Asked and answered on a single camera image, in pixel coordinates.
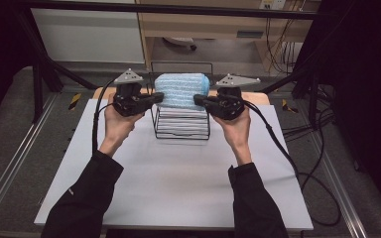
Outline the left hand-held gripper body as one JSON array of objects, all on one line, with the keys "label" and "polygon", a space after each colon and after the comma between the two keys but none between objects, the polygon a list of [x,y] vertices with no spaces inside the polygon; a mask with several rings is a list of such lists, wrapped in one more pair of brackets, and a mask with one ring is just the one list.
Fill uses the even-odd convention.
[{"label": "left hand-held gripper body", "polygon": [[116,86],[113,106],[123,117],[145,113],[153,106],[153,97],[141,92],[143,77],[131,68],[114,80]]}]

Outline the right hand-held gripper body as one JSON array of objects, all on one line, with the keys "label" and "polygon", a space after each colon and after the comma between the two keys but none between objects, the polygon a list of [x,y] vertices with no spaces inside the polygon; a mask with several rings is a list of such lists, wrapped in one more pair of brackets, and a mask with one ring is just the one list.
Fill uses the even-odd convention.
[{"label": "right hand-held gripper body", "polygon": [[242,97],[242,86],[259,84],[259,78],[228,74],[218,81],[216,94],[206,98],[206,111],[222,120],[238,118],[248,102]]}]

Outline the blue striped towel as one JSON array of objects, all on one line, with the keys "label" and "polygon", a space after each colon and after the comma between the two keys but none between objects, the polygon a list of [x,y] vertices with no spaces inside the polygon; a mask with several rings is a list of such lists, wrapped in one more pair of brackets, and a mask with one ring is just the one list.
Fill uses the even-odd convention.
[{"label": "blue striped towel", "polygon": [[155,90],[164,94],[161,107],[203,111],[193,97],[207,96],[209,88],[209,79],[203,73],[163,73],[155,80]]}]

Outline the black wire rack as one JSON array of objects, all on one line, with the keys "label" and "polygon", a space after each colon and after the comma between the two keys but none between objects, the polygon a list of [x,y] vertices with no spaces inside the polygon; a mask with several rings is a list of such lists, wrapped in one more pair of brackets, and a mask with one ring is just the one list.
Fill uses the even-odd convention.
[{"label": "black wire rack", "polygon": [[[203,73],[209,79],[213,66],[209,62],[153,61],[151,63],[151,93],[155,80],[163,73]],[[207,112],[161,107],[157,103],[152,109],[152,121],[157,139],[208,140],[210,136]]]}]

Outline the person's right hand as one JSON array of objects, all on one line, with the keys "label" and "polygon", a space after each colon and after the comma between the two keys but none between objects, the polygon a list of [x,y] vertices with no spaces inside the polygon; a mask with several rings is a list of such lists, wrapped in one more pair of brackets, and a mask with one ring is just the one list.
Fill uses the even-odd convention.
[{"label": "person's right hand", "polygon": [[235,156],[241,160],[249,158],[248,138],[251,118],[248,109],[244,108],[243,112],[233,120],[224,120],[219,117],[214,117],[213,120],[221,126],[225,140]]}]

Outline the person's left hand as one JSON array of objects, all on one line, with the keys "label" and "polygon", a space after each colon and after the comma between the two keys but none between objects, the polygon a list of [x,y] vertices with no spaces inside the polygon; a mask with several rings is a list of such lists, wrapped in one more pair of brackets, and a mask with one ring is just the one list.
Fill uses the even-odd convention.
[{"label": "person's left hand", "polygon": [[112,157],[120,148],[130,132],[134,130],[135,123],[140,120],[144,113],[134,116],[123,117],[112,106],[114,94],[108,96],[107,107],[104,110],[105,136],[99,151]]}]

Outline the wooden table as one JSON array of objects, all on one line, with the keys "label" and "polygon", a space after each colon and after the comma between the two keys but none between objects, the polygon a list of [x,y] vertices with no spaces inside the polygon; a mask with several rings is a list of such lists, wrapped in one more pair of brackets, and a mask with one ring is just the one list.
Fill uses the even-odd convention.
[{"label": "wooden table", "polygon": [[[94,91],[92,99],[98,99],[102,89],[103,89],[102,87],[97,88]],[[107,99],[111,93],[115,93],[115,92],[116,92],[116,87],[108,87],[105,90],[105,92],[103,93],[102,98]],[[147,93],[147,89],[142,88],[141,93]],[[217,90],[210,90],[208,93],[209,96],[215,96],[216,94],[217,94]],[[255,105],[270,105],[270,100],[269,100],[267,94],[265,94],[265,93],[242,91],[241,96],[244,100],[249,101]]]}]

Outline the yellow black floor tape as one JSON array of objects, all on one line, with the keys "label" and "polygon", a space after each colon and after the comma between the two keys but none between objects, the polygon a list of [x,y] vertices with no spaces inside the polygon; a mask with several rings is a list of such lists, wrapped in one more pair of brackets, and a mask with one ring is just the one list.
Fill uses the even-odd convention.
[{"label": "yellow black floor tape", "polygon": [[282,99],[282,109],[284,111],[290,111],[292,113],[299,113],[299,110],[294,107],[290,107],[286,99]]},{"label": "yellow black floor tape", "polygon": [[68,106],[68,110],[74,110],[74,108],[75,108],[77,102],[79,101],[80,97],[81,97],[81,93],[76,93],[73,96],[73,98],[72,98],[72,100]]}]

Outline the grey chair base with caster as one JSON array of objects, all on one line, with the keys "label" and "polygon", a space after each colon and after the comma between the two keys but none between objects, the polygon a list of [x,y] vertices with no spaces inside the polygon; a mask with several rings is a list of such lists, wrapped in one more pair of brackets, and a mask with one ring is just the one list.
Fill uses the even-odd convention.
[{"label": "grey chair base with caster", "polygon": [[197,49],[192,38],[165,38],[165,41],[177,46],[189,47],[191,51]]}]

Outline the light wooden desk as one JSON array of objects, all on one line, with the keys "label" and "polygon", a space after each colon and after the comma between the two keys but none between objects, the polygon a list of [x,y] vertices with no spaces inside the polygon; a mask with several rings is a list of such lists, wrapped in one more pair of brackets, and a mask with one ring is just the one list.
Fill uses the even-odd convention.
[{"label": "light wooden desk", "polygon": [[[184,5],[240,9],[261,9],[261,0],[135,0],[138,4]],[[316,12],[320,0],[286,0],[284,11]],[[244,39],[257,47],[261,62],[268,72],[284,70],[282,45],[302,43],[311,27],[310,20],[264,19],[227,16],[176,14],[138,15],[142,37]]]}]

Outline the white cabinet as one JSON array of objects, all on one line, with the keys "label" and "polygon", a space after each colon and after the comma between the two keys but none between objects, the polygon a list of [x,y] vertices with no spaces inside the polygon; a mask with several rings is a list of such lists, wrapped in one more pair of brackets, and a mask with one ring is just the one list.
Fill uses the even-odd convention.
[{"label": "white cabinet", "polygon": [[133,13],[32,10],[48,55],[57,61],[143,63]]}]

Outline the white power strip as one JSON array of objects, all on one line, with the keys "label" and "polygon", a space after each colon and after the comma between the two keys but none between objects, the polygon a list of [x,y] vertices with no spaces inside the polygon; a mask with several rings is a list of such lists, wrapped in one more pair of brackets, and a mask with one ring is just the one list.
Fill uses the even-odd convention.
[{"label": "white power strip", "polygon": [[265,10],[282,10],[286,0],[261,0],[260,8]]}]

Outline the black metal frame stand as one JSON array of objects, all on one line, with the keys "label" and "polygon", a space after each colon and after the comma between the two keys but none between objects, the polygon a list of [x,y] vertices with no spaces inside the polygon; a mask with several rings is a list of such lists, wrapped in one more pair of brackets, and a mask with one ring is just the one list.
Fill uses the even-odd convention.
[{"label": "black metal frame stand", "polygon": [[21,28],[26,51],[33,61],[34,123],[38,122],[44,114],[43,83],[47,85],[50,92],[61,92],[64,86],[59,77],[60,73],[86,89],[97,88],[97,85],[81,78],[51,59],[30,9],[14,7],[13,14]]},{"label": "black metal frame stand", "polygon": [[292,91],[294,99],[301,99],[306,94],[309,95],[308,122],[316,129],[318,127],[318,71],[316,69],[307,66],[301,67],[283,79],[262,88],[261,92],[265,94],[271,93],[291,81],[296,82],[296,86]]}]

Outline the black metal frame crossbar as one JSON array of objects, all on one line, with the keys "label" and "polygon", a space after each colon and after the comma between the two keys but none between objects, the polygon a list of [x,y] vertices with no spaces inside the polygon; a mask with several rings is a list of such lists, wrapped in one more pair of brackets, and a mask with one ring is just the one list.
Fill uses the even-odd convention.
[{"label": "black metal frame crossbar", "polygon": [[321,12],[300,12],[283,10],[240,9],[202,6],[128,4],[105,2],[79,2],[57,0],[16,0],[20,7],[52,10],[99,11],[122,13],[151,13],[200,16],[227,16],[269,19],[318,20],[330,19],[333,15]]}]

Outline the aluminium floor rail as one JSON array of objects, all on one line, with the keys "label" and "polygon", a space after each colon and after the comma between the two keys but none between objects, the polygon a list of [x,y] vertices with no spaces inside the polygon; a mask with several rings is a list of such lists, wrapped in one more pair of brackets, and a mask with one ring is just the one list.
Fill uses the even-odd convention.
[{"label": "aluminium floor rail", "polygon": [[0,203],[6,195],[9,187],[11,186],[15,176],[18,173],[18,170],[23,165],[37,137],[42,131],[43,126],[47,122],[47,119],[51,114],[58,97],[58,93],[52,93],[48,97],[44,105],[43,114],[39,117],[38,121],[33,123],[29,128],[29,131],[27,132],[20,146],[17,148],[17,151],[11,158],[9,165],[6,167],[4,173],[0,177]]},{"label": "aluminium floor rail", "polygon": [[340,205],[340,211],[352,238],[367,238],[367,232],[359,218],[354,205],[345,189],[341,179],[334,168],[328,153],[324,148],[324,141],[319,132],[313,132],[311,139],[315,144],[316,151],[321,157],[320,165],[327,178],[330,189]]}]

